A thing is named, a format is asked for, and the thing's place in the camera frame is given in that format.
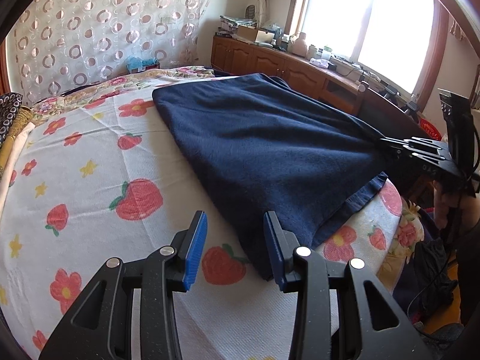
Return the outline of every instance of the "rolled fabric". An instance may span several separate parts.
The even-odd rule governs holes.
[[[0,149],[0,179],[3,176],[3,169],[7,164],[7,160],[10,156],[16,136],[25,128],[32,118],[33,112],[30,108],[21,107],[18,111],[18,115],[15,117],[15,120],[13,121],[7,137],[5,138]]]
[[[5,205],[5,199],[7,198],[8,186],[10,183],[11,174],[14,172],[15,164],[18,157],[22,152],[25,143],[27,142],[28,134],[35,128],[32,122],[29,122],[25,128],[18,134],[13,147],[11,148],[10,156],[8,157],[7,164],[3,170],[3,177],[0,180],[0,219],[2,217],[3,206]]]

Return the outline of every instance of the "bed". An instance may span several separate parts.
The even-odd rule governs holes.
[[[137,260],[170,244],[196,210],[209,225],[196,283],[175,294],[183,357],[288,357],[296,295],[282,294],[251,267],[152,102],[156,88],[219,79],[204,67],[149,70],[33,107],[36,128],[16,162],[0,223],[0,307],[31,358],[105,260]],[[336,261],[361,257],[375,272],[389,272],[383,262],[398,246],[401,216],[402,201],[387,181],[317,251]],[[333,292],[331,299],[335,331]]]

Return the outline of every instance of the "dark blue cloth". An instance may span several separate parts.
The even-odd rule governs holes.
[[[272,275],[266,211],[315,248],[385,181],[375,177],[386,166],[374,144],[380,132],[265,75],[172,85],[153,100],[265,279]]]

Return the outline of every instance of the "bottle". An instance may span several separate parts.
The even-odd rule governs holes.
[[[307,50],[308,50],[307,43],[305,42],[306,37],[307,37],[306,33],[300,32],[298,39],[295,41],[293,45],[293,49],[292,49],[293,54],[296,54],[297,56],[302,56],[304,58],[306,57]]]
[[[313,44],[311,44],[310,47],[308,48],[306,59],[310,61],[312,58],[315,58],[317,53],[318,53],[318,48],[315,47]]]
[[[322,51],[322,59],[326,59],[327,61],[329,61],[331,56],[332,49],[328,46],[324,46]]]

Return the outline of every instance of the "window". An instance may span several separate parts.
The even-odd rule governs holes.
[[[305,0],[298,29],[410,97],[419,87],[434,23],[434,0]]]

